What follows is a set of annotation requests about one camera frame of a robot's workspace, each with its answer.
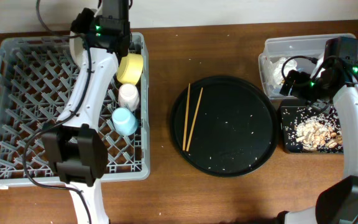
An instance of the wooden table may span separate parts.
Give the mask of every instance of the wooden table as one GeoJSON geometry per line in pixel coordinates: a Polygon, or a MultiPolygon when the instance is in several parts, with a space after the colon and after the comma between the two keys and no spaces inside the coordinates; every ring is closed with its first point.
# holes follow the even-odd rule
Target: wooden table
{"type": "MultiPolygon", "coordinates": [[[[111,223],[219,223],[271,218],[315,205],[338,182],[343,156],[287,154],[279,145],[258,171],[237,178],[206,175],[174,149],[168,117],[189,82],[234,75],[262,87],[258,55],[272,37],[353,33],[358,21],[136,29],[150,54],[151,174],[102,185],[111,223]]],[[[46,34],[0,34],[7,37],[46,34]]],[[[0,223],[76,223],[68,192],[39,187],[0,190],[0,223]]]]}

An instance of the wooden stick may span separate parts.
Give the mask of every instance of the wooden stick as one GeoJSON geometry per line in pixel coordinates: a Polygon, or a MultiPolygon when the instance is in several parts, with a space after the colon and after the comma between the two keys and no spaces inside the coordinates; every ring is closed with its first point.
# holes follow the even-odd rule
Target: wooden stick
{"type": "Polygon", "coordinates": [[[197,118],[197,113],[198,113],[198,107],[200,106],[200,101],[201,101],[201,95],[202,95],[202,94],[203,94],[203,88],[201,88],[200,96],[198,97],[196,112],[194,113],[193,124],[191,124],[190,135],[189,135],[189,141],[187,142],[186,152],[188,152],[188,151],[189,151],[189,148],[190,148],[191,136],[193,135],[194,124],[196,123],[196,118],[197,118]]]}
{"type": "Polygon", "coordinates": [[[187,120],[189,115],[189,102],[190,102],[190,83],[187,89],[187,103],[186,103],[186,115],[185,115],[185,133],[183,134],[183,147],[182,150],[186,150],[186,137],[187,137],[187,120]]]}

